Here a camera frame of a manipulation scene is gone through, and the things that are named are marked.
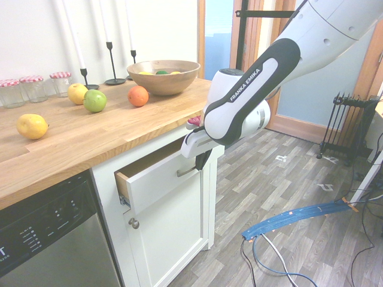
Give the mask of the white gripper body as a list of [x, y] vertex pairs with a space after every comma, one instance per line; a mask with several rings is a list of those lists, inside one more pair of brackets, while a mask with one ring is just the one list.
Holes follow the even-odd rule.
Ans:
[[224, 154], [224, 146], [219, 145], [200, 127], [191, 131], [183, 140], [181, 154], [185, 158], [193, 158], [212, 150], [213, 156], [220, 157]]

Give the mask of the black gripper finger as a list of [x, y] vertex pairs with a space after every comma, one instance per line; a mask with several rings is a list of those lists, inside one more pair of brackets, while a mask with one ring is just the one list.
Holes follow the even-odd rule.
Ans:
[[210, 150], [196, 156], [195, 166], [197, 170], [202, 170], [208, 161], [210, 156]]

